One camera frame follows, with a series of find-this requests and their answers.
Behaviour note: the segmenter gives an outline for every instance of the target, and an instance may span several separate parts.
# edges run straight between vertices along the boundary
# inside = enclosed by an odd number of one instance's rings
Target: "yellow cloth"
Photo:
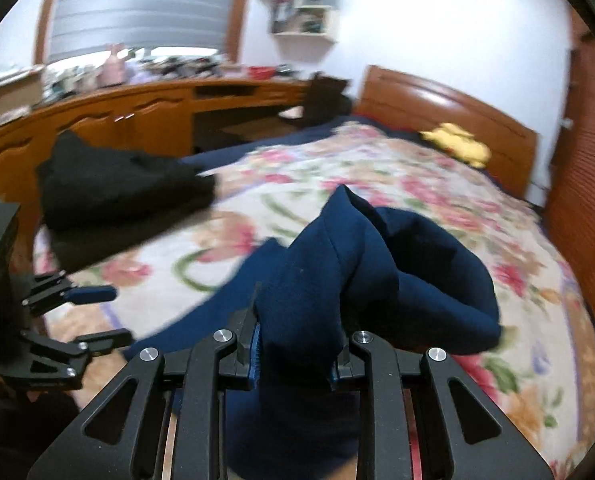
[[[481,170],[491,158],[491,150],[483,142],[473,138],[473,134],[456,124],[442,123],[432,132],[420,132],[425,140],[430,140],[439,149],[450,153],[462,162]]]

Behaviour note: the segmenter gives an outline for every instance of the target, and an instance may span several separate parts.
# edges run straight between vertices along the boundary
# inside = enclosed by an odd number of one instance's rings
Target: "floral blanket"
[[[374,206],[427,216],[484,262],[503,339],[490,352],[456,359],[557,479],[581,460],[595,440],[595,333],[570,267],[526,203],[448,156],[351,121],[330,138],[260,148],[210,173],[219,184],[209,211],[71,276],[82,285],[113,283],[120,293],[113,303],[52,311],[52,336],[127,327],[142,338],[161,330],[228,281],[266,238],[290,244],[346,184]],[[37,272],[56,267],[43,232],[35,263]],[[79,404],[123,365],[119,353],[94,360],[76,392]]]

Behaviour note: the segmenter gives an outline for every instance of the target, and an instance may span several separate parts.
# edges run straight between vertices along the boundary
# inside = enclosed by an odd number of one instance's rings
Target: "window blind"
[[[223,50],[232,0],[56,0],[49,62],[107,49],[198,46]]]

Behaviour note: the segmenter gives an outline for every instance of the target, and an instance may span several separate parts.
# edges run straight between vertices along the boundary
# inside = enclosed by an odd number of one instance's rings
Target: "red bowl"
[[[251,79],[271,79],[275,73],[274,66],[250,66],[249,77]]]

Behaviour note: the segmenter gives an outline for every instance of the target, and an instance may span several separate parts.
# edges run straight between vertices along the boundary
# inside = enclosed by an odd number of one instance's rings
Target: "yellow plush toy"
[[[456,124],[442,123],[432,132],[420,132],[425,140],[433,142],[438,148],[449,152],[472,168],[481,170],[491,158],[489,147],[473,138],[473,134]]]

